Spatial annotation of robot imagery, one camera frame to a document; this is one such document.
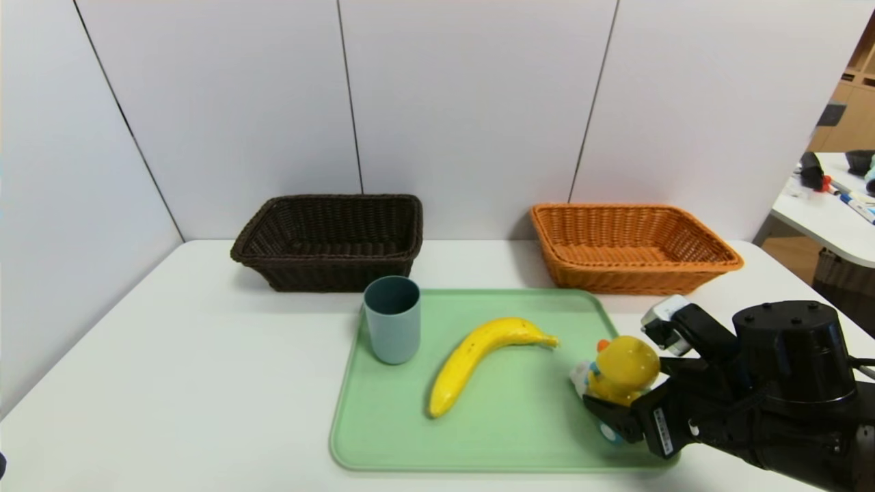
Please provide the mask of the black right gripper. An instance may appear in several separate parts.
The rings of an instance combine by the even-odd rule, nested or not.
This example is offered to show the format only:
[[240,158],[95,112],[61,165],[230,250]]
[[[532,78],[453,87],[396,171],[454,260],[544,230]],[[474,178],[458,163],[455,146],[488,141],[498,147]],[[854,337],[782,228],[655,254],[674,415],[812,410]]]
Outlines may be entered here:
[[668,377],[665,382],[646,396],[632,396],[624,405],[590,394],[582,396],[602,437],[610,444],[646,439],[649,450],[666,460],[690,444],[735,456],[734,441],[728,438],[733,424],[725,422],[723,412],[736,401],[736,358],[663,356],[660,371]]

